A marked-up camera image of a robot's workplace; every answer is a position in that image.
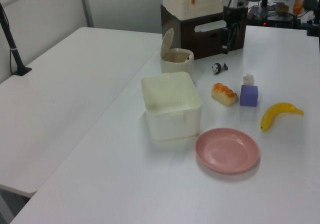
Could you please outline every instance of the wall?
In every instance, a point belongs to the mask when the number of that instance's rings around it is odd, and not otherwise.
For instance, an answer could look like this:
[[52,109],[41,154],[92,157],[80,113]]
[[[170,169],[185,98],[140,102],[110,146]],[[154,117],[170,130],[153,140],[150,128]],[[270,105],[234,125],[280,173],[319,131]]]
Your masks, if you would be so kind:
[[[87,26],[82,0],[18,0],[5,6],[4,10],[25,65],[78,28]],[[0,83],[11,76],[9,50],[1,28]]]
[[95,28],[161,33],[162,0],[86,0]]

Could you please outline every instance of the plate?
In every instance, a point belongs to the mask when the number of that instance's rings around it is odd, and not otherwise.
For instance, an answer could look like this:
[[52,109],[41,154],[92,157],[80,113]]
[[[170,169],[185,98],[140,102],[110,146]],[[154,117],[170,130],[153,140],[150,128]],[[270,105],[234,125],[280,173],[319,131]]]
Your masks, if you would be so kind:
[[225,174],[247,171],[259,159],[259,148],[247,134],[230,128],[216,128],[201,134],[195,151],[210,169]]

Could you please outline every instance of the plastic container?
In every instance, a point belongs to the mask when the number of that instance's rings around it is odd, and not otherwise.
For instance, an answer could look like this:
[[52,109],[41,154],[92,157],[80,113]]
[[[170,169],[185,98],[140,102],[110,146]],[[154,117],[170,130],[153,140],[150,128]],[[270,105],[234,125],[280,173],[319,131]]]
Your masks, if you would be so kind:
[[299,15],[303,11],[303,5],[305,0],[295,0],[292,13],[294,15]]
[[141,80],[146,119],[156,141],[199,133],[202,101],[186,72],[164,73]]
[[174,29],[169,29],[162,40],[161,47],[161,72],[177,73],[186,72],[193,78],[195,56],[191,50],[172,48],[171,44],[174,39]]

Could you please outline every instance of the floor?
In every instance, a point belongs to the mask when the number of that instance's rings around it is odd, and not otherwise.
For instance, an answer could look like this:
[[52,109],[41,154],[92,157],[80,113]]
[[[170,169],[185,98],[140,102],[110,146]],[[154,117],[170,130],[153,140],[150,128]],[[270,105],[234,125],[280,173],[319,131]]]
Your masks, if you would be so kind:
[[28,197],[2,189],[0,195],[0,224],[9,224],[30,200]]

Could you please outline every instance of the small white figurine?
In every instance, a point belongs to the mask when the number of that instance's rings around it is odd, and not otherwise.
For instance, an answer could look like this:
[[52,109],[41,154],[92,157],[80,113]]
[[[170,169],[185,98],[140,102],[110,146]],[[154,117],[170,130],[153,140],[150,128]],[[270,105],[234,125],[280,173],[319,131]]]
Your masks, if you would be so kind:
[[214,75],[218,75],[222,70],[228,70],[228,67],[226,64],[224,64],[222,67],[221,67],[221,64],[220,63],[216,63],[214,64],[214,66],[212,67],[212,71],[213,71],[213,74]]
[[243,84],[244,85],[253,85],[255,83],[255,79],[254,76],[247,73],[244,77],[243,77]]

